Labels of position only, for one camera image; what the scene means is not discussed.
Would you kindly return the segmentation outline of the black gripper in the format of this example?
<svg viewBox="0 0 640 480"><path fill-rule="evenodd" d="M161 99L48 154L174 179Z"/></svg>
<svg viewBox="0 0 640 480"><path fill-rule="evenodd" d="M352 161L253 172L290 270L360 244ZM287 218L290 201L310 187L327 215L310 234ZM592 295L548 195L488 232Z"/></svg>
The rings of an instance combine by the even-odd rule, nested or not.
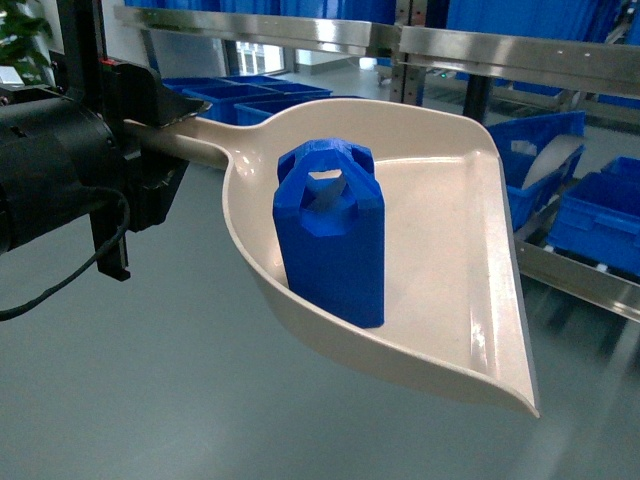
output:
<svg viewBox="0 0 640 480"><path fill-rule="evenodd" d="M129 128L137 123L158 133L210 105L167 88L156 70L114 60L97 47L66 51L64 65L67 87L52 122L59 149L53 223L88 216L94 242L88 263L125 281L126 234L164 222L187 166L144 146Z"/></svg>

